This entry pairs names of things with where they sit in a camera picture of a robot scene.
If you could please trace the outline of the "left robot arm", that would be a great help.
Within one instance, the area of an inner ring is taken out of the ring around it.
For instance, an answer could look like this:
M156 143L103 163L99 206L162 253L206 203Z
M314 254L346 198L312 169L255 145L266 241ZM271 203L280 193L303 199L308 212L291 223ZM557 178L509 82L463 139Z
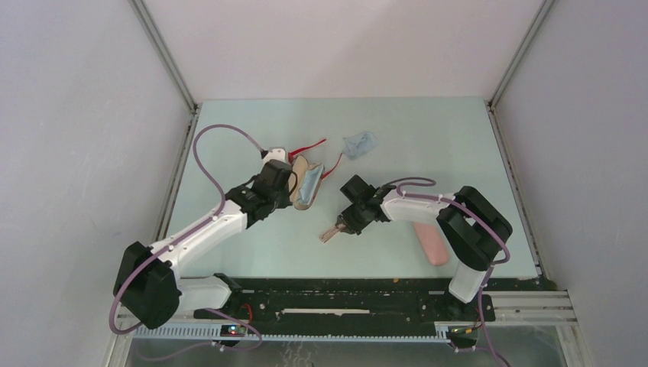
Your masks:
M241 297L224 275L185 278L184 271L226 239L290 206L291 190L256 185L230 189L221 203L182 231L151 245L134 242L125 249L109 311L116 334L117 308L125 307L149 329L163 326L179 311L212 308L223 318L240 312Z

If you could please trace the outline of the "orange clear sunglasses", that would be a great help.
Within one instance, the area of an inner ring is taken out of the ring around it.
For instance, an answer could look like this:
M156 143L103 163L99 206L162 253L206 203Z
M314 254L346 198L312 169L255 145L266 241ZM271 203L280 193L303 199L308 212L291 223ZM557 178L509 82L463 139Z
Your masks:
M320 237L319 240L321 243L326 244L332 238L340 233L348 234L348 229L344 223L337 223L331 228L327 229Z

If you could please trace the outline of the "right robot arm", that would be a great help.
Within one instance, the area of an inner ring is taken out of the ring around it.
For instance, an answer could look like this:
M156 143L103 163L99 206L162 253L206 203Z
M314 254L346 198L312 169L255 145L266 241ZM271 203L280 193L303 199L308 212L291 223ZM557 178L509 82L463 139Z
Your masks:
M374 187L365 182L341 188L350 204L336 225L343 233L360 235L373 222L407 221L437 224L458 259L444 308L463 320L475 309L475 297L495 265L510 260L507 240L512 225L474 187L450 194L408 193L402 185Z

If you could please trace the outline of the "plaid brown glasses case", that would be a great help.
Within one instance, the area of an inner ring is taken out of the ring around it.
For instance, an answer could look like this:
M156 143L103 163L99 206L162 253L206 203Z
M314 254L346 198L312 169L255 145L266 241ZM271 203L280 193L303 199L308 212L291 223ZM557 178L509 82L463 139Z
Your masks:
M290 195L290 201L297 210L309 209L316 199L323 180L325 166L320 163L310 163L304 156L298 155L293 160L293 172L296 179L296 189Z

